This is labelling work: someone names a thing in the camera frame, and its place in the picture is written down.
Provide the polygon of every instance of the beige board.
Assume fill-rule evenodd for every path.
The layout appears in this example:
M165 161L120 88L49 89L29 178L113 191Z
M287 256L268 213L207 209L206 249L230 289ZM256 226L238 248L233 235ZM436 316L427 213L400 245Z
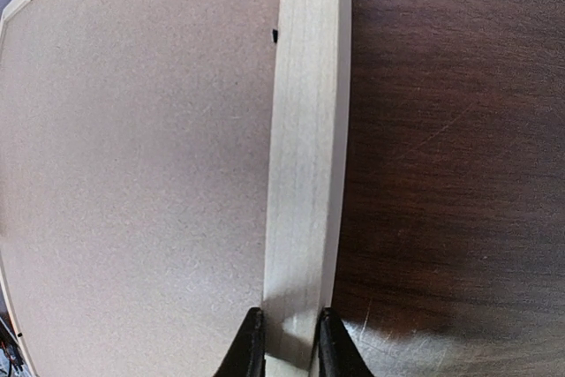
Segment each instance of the beige board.
M279 0L4 24L0 248L41 377L210 375L261 301Z

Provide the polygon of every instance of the wooden table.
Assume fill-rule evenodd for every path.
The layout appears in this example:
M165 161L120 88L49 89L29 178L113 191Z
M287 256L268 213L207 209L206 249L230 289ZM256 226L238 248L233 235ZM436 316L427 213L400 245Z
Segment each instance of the wooden table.
M565 0L353 0L334 305L378 376L565 375Z

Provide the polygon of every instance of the black clamp jaw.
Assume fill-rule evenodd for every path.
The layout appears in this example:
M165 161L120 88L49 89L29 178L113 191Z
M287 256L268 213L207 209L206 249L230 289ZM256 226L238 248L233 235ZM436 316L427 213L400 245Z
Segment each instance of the black clamp jaw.
M320 377L373 377L336 311L318 321ZM247 312L215 377L265 377L265 324L260 308Z

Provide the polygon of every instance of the balsa wood strip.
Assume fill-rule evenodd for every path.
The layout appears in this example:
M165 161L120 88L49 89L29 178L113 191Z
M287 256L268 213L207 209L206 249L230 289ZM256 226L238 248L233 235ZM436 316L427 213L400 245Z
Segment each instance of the balsa wood strip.
M267 201L267 374L311 367L341 219L351 0L281 0Z

